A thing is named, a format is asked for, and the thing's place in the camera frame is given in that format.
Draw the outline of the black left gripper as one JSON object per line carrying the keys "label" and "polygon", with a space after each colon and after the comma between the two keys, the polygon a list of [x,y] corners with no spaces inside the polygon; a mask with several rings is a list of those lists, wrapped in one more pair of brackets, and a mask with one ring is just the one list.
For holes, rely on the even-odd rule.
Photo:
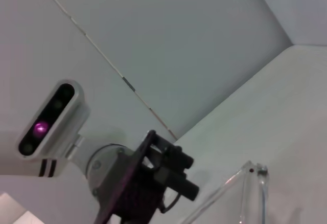
{"label": "black left gripper", "polygon": [[[145,166],[143,159],[149,152],[155,167],[166,168],[154,173]],[[121,223],[149,223],[162,203],[166,188],[194,201],[199,187],[183,173],[172,171],[190,169],[193,162],[180,146],[161,138],[154,130],[149,131],[131,156],[118,156],[97,188],[100,210],[95,223],[108,223],[112,215],[120,217]]]}

